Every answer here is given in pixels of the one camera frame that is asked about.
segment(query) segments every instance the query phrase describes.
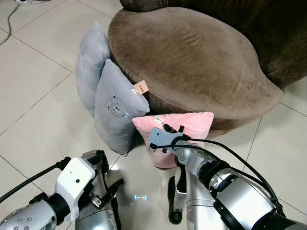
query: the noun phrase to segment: pillow tag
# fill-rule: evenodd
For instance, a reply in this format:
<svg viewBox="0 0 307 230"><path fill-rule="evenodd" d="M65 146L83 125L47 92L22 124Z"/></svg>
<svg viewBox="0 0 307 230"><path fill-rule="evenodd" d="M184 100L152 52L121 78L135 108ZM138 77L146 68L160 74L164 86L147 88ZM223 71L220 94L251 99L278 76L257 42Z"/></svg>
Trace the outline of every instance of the pillow tag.
<svg viewBox="0 0 307 230"><path fill-rule="evenodd" d="M144 80L140 81L139 83L136 83L133 87L135 90L138 91L139 95L142 95L143 93L149 91L148 86L146 85Z"/></svg>
<svg viewBox="0 0 307 230"><path fill-rule="evenodd" d="M155 122L158 122L159 124L163 123L163 120L157 116L154 117Z"/></svg>

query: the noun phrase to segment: white floor tile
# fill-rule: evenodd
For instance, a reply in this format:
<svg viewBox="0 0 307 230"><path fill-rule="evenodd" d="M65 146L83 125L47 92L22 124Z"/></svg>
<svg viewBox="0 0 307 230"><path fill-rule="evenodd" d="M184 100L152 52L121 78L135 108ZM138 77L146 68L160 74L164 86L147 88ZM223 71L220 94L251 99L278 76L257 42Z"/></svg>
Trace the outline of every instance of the white floor tile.
<svg viewBox="0 0 307 230"><path fill-rule="evenodd" d="M9 165L2 157L0 157L0 175L0 196L3 196L27 179ZM27 206L33 196L40 193L41 191L36 186L29 184L6 199L0 204L0 222L14 210Z"/></svg>
<svg viewBox="0 0 307 230"><path fill-rule="evenodd" d="M0 154L27 177L62 160L63 153L79 157L94 149L105 150L110 165L118 158L96 133L78 98L74 74L0 136ZM59 173L54 170L35 184L50 194Z"/></svg>
<svg viewBox="0 0 307 230"><path fill-rule="evenodd" d="M106 14L109 17L113 17L123 7L119 0L78 0L85 5L98 10L101 13Z"/></svg>
<svg viewBox="0 0 307 230"><path fill-rule="evenodd" d="M14 37L0 54L1 134L70 72Z"/></svg>
<svg viewBox="0 0 307 230"><path fill-rule="evenodd" d="M67 230L75 230L75 223L71 223L71 225L68 226Z"/></svg>
<svg viewBox="0 0 307 230"><path fill-rule="evenodd" d="M175 169L155 168L144 145L134 148L127 157L121 156L113 168L119 168L125 180L124 190L118 193L122 229L187 229L185 213L179 225L168 220L167 185ZM146 195L147 200L135 200L135 195Z"/></svg>
<svg viewBox="0 0 307 230"><path fill-rule="evenodd" d="M285 213L288 219L292 219L304 224L307 224L307 215L303 214L300 211L297 211L295 208L291 207L287 203L282 200L279 200L281 205L283 206L283 212Z"/></svg>
<svg viewBox="0 0 307 230"><path fill-rule="evenodd" d="M4 30L0 29L0 41L2 41L8 33Z"/></svg>
<svg viewBox="0 0 307 230"><path fill-rule="evenodd" d="M251 144L255 137L259 122L260 119L246 126L237 128L230 133L226 133L211 140L226 145L234 152L236 152L240 157L246 160ZM217 155L220 159L228 162L230 166L235 167L239 170L243 170L244 165L228 151L224 150L222 147L210 143L205 143L205 148L211 151L213 154Z"/></svg>
<svg viewBox="0 0 307 230"><path fill-rule="evenodd" d="M307 117L279 104L260 123L248 163L282 200L307 214Z"/></svg>
<svg viewBox="0 0 307 230"><path fill-rule="evenodd" d="M111 21L109 17L78 1L66 0L14 35L73 71L79 43L94 20L107 33Z"/></svg>
<svg viewBox="0 0 307 230"><path fill-rule="evenodd" d="M281 103L307 116L307 77L287 87Z"/></svg>
<svg viewBox="0 0 307 230"><path fill-rule="evenodd" d="M33 21L35 18L39 17L63 1L64 0L52 0L39 4L36 4L36 1L33 2L35 4L27 7L19 7L19 9L11 16L10 19L12 32L14 33L15 31L19 30L29 22ZM8 31L7 18L16 5L17 3L14 0L1 0L0 28L4 29L5 31Z"/></svg>

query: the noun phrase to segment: pink pillow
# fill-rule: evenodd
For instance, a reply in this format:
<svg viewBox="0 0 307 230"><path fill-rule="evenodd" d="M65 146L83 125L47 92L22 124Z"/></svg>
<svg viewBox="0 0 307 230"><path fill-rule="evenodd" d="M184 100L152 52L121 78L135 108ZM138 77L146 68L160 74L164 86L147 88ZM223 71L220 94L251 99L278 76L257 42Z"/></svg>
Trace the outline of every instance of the pink pillow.
<svg viewBox="0 0 307 230"><path fill-rule="evenodd" d="M213 113L210 112L157 115L158 118L162 119L161 123L156 121L155 117L156 116L136 117L132 119L132 122L142 135L154 165L159 168L176 167L175 155L169 151L167 151L167 153L162 153L161 149L156 149L154 151L152 148L149 148L150 143L148 138L153 127L164 130L163 124L168 124L178 131L180 125L182 125L185 127L183 131L184 134L191 138L205 139L213 121Z"/></svg>

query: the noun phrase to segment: brown ottoman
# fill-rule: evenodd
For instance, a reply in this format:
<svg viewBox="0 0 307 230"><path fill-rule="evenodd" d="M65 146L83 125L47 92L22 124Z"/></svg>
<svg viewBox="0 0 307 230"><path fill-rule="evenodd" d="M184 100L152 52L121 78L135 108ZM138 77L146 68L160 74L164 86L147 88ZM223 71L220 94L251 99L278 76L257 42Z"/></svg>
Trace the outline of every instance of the brown ottoman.
<svg viewBox="0 0 307 230"><path fill-rule="evenodd" d="M197 11L121 10L108 38L127 78L146 81L152 113L213 112L210 137L256 120L283 96L244 35Z"/></svg>

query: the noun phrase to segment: gray pillow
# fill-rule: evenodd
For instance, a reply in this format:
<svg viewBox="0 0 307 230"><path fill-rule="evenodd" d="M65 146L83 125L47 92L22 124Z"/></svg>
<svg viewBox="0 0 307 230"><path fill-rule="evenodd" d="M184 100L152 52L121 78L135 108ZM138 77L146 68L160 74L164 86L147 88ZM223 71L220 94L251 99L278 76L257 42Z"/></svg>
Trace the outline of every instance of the gray pillow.
<svg viewBox="0 0 307 230"><path fill-rule="evenodd" d="M106 60L96 93L94 123L102 140L119 154L130 150L135 131L132 118L149 112L145 97L132 90L119 67Z"/></svg>
<svg viewBox="0 0 307 230"><path fill-rule="evenodd" d="M95 21L80 43L76 67L78 95L93 117L97 86L105 60L110 57L111 52L106 35Z"/></svg>

